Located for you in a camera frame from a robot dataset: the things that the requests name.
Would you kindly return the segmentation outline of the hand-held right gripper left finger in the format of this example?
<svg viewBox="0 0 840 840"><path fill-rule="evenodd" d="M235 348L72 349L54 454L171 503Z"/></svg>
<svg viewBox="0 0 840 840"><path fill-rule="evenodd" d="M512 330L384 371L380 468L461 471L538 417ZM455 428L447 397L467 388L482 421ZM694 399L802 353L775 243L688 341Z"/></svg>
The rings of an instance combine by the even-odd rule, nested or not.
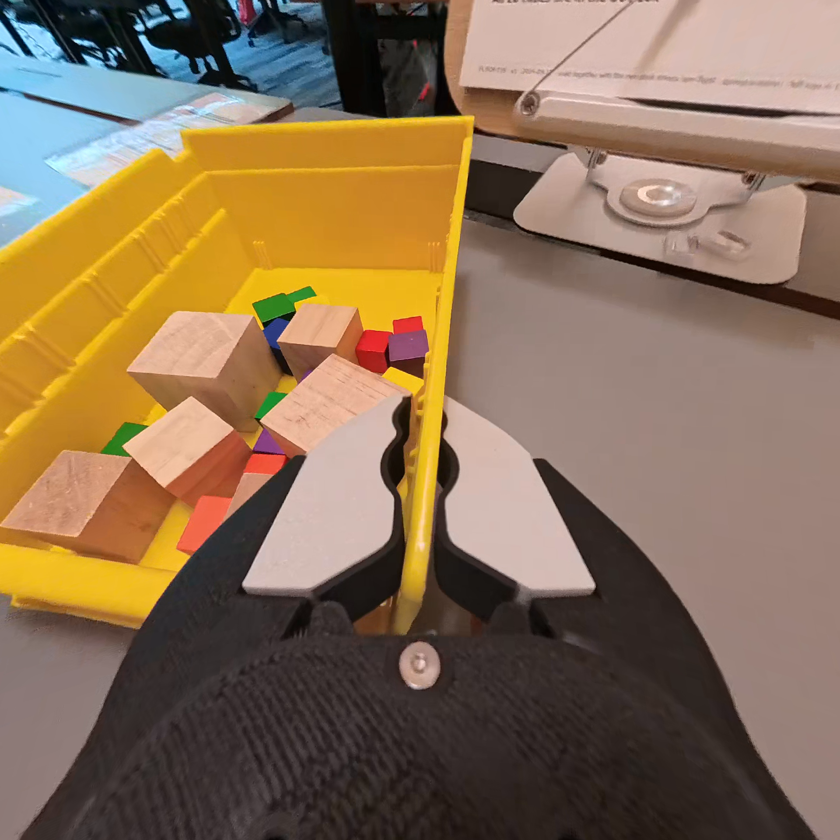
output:
<svg viewBox="0 0 840 840"><path fill-rule="evenodd" d="M304 456L244 578L246 593L336 602L353 621L396 593L410 414L409 394L386 397Z"/></svg>

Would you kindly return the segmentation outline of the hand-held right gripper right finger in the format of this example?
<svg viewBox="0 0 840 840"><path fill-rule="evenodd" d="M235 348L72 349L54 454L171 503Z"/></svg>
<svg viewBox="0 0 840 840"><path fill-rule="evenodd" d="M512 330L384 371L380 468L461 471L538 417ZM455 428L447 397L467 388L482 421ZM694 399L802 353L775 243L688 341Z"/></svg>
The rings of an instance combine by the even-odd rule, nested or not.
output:
<svg viewBox="0 0 840 840"><path fill-rule="evenodd" d="M434 571L458 606L488 622L499 605L595 592L535 460L450 397L440 441Z"/></svg>

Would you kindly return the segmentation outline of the pile of small coloured cubes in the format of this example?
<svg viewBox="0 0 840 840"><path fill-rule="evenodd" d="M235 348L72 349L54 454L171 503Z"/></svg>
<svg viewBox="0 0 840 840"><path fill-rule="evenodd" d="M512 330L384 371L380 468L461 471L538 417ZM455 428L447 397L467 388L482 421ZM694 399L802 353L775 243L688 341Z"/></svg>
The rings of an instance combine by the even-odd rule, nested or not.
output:
<svg viewBox="0 0 840 840"><path fill-rule="evenodd" d="M372 375L385 377L389 368L409 374L406 359L393 363L395 338L407 339L423 330L421 317L393 322L396 332L363 329L357 308L332 306L299 289L254 303L255 316L193 311L172 314L129 368L147 392L163 398L165 408L183 402L201 404L200 430L220 431L210 415L239 432L259 431L252 454L244 461L244 447L230 470L216 478L207 469L199 484L191 485L184 503L193 509L175 548L193 554L228 514L240 507L289 458L302 455L328 432L327 420L313 420L312 431L291 429L286 420L265 428L288 395L279 392L281 375L301 382L334 355L357 364Z"/></svg>

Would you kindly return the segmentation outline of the pile of large plain wooden cubes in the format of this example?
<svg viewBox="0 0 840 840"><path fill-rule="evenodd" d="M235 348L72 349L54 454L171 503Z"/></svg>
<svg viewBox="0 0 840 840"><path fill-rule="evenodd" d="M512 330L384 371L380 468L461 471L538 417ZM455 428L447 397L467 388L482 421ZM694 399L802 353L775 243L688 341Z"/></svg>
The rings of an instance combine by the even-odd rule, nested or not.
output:
<svg viewBox="0 0 840 840"><path fill-rule="evenodd" d="M176 501L234 493L256 413L280 380L257 320L176 311L127 369L164 415L126 455L63 450L2 520L14 536L138 563Z"/></svg>

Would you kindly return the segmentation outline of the yellow plastic box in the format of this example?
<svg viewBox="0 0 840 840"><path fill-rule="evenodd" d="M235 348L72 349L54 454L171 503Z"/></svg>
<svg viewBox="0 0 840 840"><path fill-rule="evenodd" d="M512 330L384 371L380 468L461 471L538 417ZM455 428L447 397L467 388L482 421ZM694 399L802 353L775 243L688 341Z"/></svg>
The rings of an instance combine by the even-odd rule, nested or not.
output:
<svg viewBox="0 0 840 840"><path fill-rule="evenodd" d="M367 329L430 331L408 458L394 625L419 613L432 551L469 118L186 131L2 248L2 518L63 450L97 453L163 414L130 362L177 311L238 312L312 287Z"/></svg>

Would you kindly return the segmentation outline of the wooden document stand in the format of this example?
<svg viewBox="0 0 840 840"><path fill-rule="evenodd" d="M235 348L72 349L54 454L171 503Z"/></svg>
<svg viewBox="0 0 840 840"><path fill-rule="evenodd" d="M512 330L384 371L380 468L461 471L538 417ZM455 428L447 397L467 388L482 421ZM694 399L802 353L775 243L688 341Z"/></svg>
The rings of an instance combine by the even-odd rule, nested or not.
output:
<svg viewBox="0 0 840 840"><path fill-rule="evenodd" d="M451 2L445 37L449 89L479 130L563 147L513 210L525 232L604 250L676 272L774 287L799 269L805 186L838 185L838 114L724 108L675 101L463 87L474 2ZM745 259L703 248L732 231ZM691 261L664 256L668 232L696 235Z"/></svg>

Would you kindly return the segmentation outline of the white printed paper sheet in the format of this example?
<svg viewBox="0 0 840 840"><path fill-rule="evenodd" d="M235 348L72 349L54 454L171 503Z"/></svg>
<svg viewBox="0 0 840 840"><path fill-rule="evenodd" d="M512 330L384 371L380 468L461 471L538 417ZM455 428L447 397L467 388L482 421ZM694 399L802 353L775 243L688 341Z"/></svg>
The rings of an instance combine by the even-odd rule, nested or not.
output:
<svg viewBox="0 0 840 840"><path fill-rule="evenodd" d="M178 104L149 119L101 138L78 143L45 158L46 165L86 188L110 177L155 150L174 159L183 152L182 134L274 122L294 110L287 99L246 91L216 91Z"/></svg>

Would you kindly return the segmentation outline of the laminated printed sheet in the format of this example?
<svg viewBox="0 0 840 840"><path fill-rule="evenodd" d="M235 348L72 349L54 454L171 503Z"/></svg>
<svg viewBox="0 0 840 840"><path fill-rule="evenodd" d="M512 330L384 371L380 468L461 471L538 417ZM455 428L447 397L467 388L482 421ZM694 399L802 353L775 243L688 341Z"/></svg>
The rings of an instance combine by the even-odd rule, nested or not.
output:
<svg viewBox="0 0 840 840"><path fill-rule="evenodd" d="M1 186L2 236L16 237L37 221L39 199Z"/></svg>

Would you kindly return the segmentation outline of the black pole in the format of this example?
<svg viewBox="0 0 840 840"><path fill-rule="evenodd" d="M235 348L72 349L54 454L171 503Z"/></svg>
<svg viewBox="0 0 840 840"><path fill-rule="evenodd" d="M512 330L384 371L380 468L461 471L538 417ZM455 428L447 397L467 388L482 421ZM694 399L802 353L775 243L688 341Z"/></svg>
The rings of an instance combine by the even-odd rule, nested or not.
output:
<svg viewBox="0 0 840 840"><path fill-rule="evenodd" d="M343 110L386 116L382 65L371 10L355 1L322 1Z"/></svg>

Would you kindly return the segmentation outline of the white instruction sheet on stand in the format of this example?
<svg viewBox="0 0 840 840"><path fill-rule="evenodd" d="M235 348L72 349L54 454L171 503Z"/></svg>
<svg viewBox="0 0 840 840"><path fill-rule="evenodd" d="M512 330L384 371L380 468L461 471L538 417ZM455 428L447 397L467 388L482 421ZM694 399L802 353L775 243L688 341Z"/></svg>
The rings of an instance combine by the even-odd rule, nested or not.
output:
<svg viewBox="0 0 840 840"><path fill-rule="evenodd" d="M838 114L838 1L480 1L460 83Z"/></svg>

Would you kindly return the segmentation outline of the black office chair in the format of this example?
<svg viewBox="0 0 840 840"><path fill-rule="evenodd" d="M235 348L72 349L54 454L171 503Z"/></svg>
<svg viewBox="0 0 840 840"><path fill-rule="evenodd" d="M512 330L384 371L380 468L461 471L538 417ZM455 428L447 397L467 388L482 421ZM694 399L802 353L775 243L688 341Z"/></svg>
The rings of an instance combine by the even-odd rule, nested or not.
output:
<svg viewBox="0 0 840 840"><path fill-rule="evenodd" d="M69 62L147 73L154 67L138 29L143 8L136 1L14 2L17 20L45 28Z"/></svg>
<svg viewBox="0 0 840 840"><path fill-rule="evenodd" d="M167 18L144 27L150 45L185 57L191 72L197 75L197 84L257 92L257 85L251 79L234 71L224 49L243 34L234 6L227 1L184 2L184 5L186 17Z"/></svg>

